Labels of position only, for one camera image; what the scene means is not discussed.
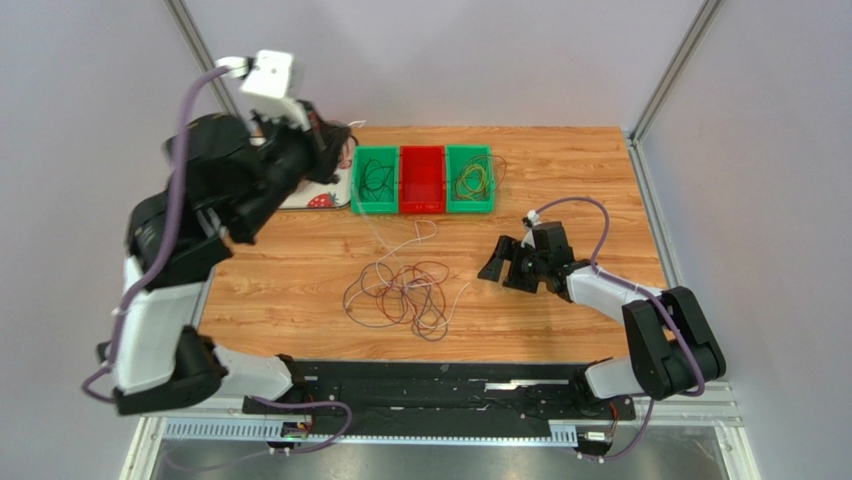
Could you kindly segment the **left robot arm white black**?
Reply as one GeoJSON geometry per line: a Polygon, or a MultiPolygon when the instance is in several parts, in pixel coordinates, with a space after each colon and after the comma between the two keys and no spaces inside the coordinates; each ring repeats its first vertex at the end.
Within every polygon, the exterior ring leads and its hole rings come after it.
{"type": "Polygon", "coordinates": [[[350,126],[310,111],[306,126],[254,113],[250,122],[209,114],[181,125],[164,148],[174,163],[166,189],[132,211],[125,237],[125,291],[98,353],[122,416],[184,409],[214,397],[277,400],[296,382],[293,359],[218,345],[194,318],[216,266],[235,244],[252,245],[306,182],[333,184],[350,126]]]}

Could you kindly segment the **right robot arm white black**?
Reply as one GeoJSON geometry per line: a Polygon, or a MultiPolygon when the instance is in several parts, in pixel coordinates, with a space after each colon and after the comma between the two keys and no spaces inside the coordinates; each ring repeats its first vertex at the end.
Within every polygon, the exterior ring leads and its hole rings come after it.
{"type": "Polygon", "coordinates": [[[478,277],[531,294],[544,286],[624,327],[627,356],[592,362],[572,374],[569,384],[579,406],[621,396],[699,396],[726,373],[726,359],[690,289],[637,285],[591,259],[576,258],[560,222],[531,225],[521,240],[501,236],[478,277]]]}

